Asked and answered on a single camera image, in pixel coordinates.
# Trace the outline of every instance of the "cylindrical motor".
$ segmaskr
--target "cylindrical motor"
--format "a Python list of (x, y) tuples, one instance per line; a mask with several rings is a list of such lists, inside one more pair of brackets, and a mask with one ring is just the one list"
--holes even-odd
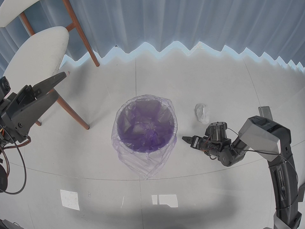
[(226, 129), (226, 122), (214, 122), (208, 126), (205, 135), (211, 136), (212, 141), (222, 140), (227, 137)]

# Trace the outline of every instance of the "curtain fold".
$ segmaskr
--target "curtain fold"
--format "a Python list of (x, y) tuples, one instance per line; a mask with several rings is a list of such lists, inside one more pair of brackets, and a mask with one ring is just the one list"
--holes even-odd
[[(130, 53), (143, 42), (162, 51), (173, 41), (189, 50), (199, 41), (221, 51), (280, 56), (305, 66), (305, 0), (70, 0), (93, 48), (104, 57), (118, 45)], [(67, 26), (61, 0), (41, 0), (25, 10), (35, 32)], [(0, 29), (0, 73), (29, 37), (19, 18)], [(86, 53), (77, 31), (70, 32), (67, 55)]]

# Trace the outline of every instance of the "crumpled plastic bag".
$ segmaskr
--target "crumpled plastic bag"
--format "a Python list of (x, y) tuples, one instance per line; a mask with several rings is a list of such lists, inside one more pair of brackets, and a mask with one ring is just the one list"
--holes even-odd
[(157, 174), (177, 142), (177, 118), (169, 99), (142, 95), (116, 113), (111, 142), (120, 161), (140, 178)]
[(209, 124), (210, 122), (210, 110), (207, 107), (206, 104), (197, 104), (195, 107), (196, 110), (196, 114), (197, 114), (197, 118), (198, 120), (202, 123), (202, 124)]

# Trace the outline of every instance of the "light under curtain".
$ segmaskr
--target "light under curtain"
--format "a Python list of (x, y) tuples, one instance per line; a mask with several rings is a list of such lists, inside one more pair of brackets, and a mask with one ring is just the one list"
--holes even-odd
[[(221, 51), (280, 56), (305, 66), (305, 0), (70, 0), (93, 48), (104, 57), (118, 45), (130, 53), (143, 42), (162, 51), (173, 41), (192, 49), (199, 41)], [(67, 26), (62, 0), (41, 0), (25, 14), (35, 32)], [(16, 18), (0, 28), (0, 74), (29, 37)], [(66, 54), (78, 60), (86, 53), (76, 30)]]

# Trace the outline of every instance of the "white sticker on floor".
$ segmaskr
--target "white sticker on floor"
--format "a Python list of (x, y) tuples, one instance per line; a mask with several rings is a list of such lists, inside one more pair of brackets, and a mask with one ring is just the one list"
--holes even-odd
[(152, 195), (152, 204), (158, 204), (158, 196)]
[(178, 200), (176, 194), (159, 195), (159, 204), (167, 204), (171, 208), (178, 207)]
[(79, 210), (77, 193), (60, 190), (60, 197), (64, 207)]

